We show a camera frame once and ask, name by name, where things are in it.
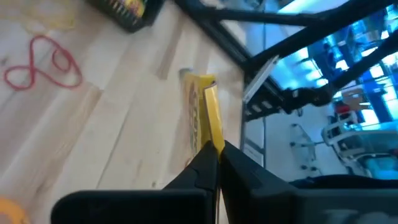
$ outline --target red rubber band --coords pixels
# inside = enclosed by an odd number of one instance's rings
[[[41,71],[35,66],[35,60],[34,60],[34,43],[36,40],[43,39],[52,44],[56,49],[52,53],[52,64],[54,65],[55,68],[63,72],[64,75],[67,75],[72,68],[76,71],[76,76],[78,78],[77,82],[72,85],[67,85],[64,83],[61,83],[59,81],[56,81],[51,75],[48,73],[45,73],[44,71]],[[62,68],[57,60],[56,57],[58,55],[63,56],[66,61],[67,61],[67,66],[66,68]],[[29,84],[28,85],[15,85],[13,84],[10,79],[10,73],[15,71],[15,70],[29,70]],[[65,50],[61,45],[59,45],[55,40],[51,39],[50,37],[46,37],[44,35],[38,35],[34,37],[30,43],[29,43],[29,65],[16,65],[13,67],[9,67],[5,72],[4,72],[4,81],[13,89],[15,90],[28,90],[32,88],[35,85],[36,82],[36,74],[39,73],[43,75],[48,81],[54,83],[57,86],[60,86],[62,88],[76,88],[81,85],[83,82],[83,75],[81,73],[81,70],[77,63],[75,62],[75,59],[73,56],[69,53],[69,51]]]

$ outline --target black object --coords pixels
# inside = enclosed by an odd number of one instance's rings
[[[396,180],[331,175],[287,183],[228,142],[218,164],[208,142],[165,189],[77,192],[54,206],[51,222],[215,223],[219,184],[231,224],[387,223],[380,214],[398,215]]]
[[[120,0],[86,0],[102,13],[112,18],[127,32],[136,32],[145,26],[151,26],[157,17],[164,0],[146,0],[142,17],[128,9]]]
[[[216,9],[205,6],[200,0],[174,1],[241,67],[245,74],[244,81],[246,83],[250,82],[260,68],[272,57],[279,55],[279,58],[284,58],[291,55],[366,16],[396,3],[396,0],[350,0],[335,9],[316,14],[276,14]],[[222,20],[285,24],[305,26],[306,28],[253,56],[220,23]],[[395,41],[397,37],[398,31],[393,32],[371,55],[350,66],[350,69],[342,72],[338,78],[320,88],[282,90],[278,83],[272,77],[269,77],[248,103],[246,111],[243,113],[246,115],[245,120],[258,119],[270,114],[280,113],[282,110],[291,114],[307,104],[324,106],[331,103],[333,95],[340,88],[360,77],[385,56],[396,52],[398,50],[398,43]]]

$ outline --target black metal frame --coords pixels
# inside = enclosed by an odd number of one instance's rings
[[[243,70],[245,82],[250,82],[260,68],[272,57],[289,56],[312,43],[339,31],[341,28],[397,2],[397,0],[350,0],[340,7],[316,14],[276,14],[269,12],[217,9],[205,6],[200,0],[174,0],[184,13],[228,54]],[[220,21],[234,20],[305,26],[300,32],[253,56],[224,27]],[[246,121],[280,113],[291,114],[307,104],[324,106],[331,102],[333,95],[350,81],[359,78],[366,70],[385,56],[398,51],[398,32],[394,32],[377,50],[345,71],[342,76],[320,88],[299,88],[282,90],[269,77],[246,105]]]

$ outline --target yellow string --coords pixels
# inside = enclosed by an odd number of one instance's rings
[[[43,13],[39,11],[39,6],[43,4],[61,5],[64,13],[59,11]],[[0,11],[0,19],[14,21],[21,24],[21,26],[30,34],[46,34],[49,30],[70,30],[75,26],[75,10],[72,7],[70,0],[36,0],[29,1],[27,6],[23,2],[15,0],[2,0],[0,2],[1,9],[13,9],[20,12],[18,16],[11,16]],[[33,24],[40,24],[43,29],[37,30]]]

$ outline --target wooden floor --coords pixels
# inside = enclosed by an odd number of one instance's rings
[[[48,36],[75,57],[82,86],[38,76],[31,90],[14,91],[0,82],[0,197],[19,203],[32,224],[49,223],[53,204],[71,192],[161,189],[185,167],[181,68],[217,74],[224,137],[239,146],[242,74],[172,1],[133,35],[79,2],[76,27]],[[31,38],[0,21],[1,74],[28,63]],[[38,42],[36,66],[57,75],[52,51]],[[26,73],[14,82],[27,83]]]

